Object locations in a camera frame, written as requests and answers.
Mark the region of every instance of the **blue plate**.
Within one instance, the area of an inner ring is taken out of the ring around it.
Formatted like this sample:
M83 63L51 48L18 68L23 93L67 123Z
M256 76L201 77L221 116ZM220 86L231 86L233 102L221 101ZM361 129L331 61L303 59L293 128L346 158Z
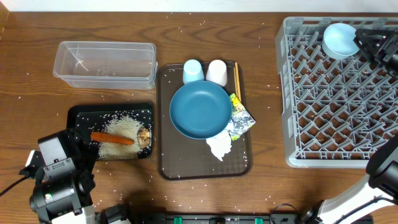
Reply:
M228 94L212 82L190 82L177 90L170 103L173 125L193 139L216 136L228 125L231 116Z

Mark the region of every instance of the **green connector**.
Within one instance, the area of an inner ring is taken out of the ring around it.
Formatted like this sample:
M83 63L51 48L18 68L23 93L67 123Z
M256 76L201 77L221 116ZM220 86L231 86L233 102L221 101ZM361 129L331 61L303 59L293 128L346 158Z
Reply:
M182 217L174 217L174 224L182 224Z
M262 224L262 218L255 218L254 219L254 224Z

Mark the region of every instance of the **blue bowl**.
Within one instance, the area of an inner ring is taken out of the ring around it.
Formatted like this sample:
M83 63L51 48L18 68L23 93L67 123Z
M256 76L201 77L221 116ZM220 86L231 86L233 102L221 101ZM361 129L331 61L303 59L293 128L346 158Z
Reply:
M225 129L231 116L228 94L212 82L190 82L177 90L170 103L173 125L193 139L216 136Z
M344 23L328 26L323 34L323 51L336 60L343 60L356 54L359 48L354 42L355 31L354 27Z

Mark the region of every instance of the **orange sausage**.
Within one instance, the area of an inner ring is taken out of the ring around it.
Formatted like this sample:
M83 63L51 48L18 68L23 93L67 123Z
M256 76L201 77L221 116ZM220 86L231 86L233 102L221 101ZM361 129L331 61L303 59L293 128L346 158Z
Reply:
M134 141L128 138L115 136L113 134L108 133L91 133L91 139L98 142L111 142L111 143L118 143L118 144L125 144L125 145L132 145Z

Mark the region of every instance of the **wooden table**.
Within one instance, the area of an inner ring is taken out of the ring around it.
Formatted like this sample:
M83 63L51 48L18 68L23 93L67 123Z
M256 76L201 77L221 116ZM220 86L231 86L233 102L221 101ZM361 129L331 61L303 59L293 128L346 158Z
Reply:
M73 105L156 103L155 90L71 88L52 75L61 41L97 40L153 43L160 67L190 58L239 62L247 109L257 121L251 129L254 166L244 177L169 182L157 173L156 151L149 159L97 162L91 193L97 212L128 203L139 210L265 214L280 203L303 210L342 193L362 178L364 170L293 169L284 159L274 38L287 16L396 15L10 13L0 41L0 189L20 178L18 171L29 151L38 149L38 138L65 128ZM29 207L33 187L34 182L26 180L0 198L0 223L37 223ZM374 212L376 223L398 222L396 210Z

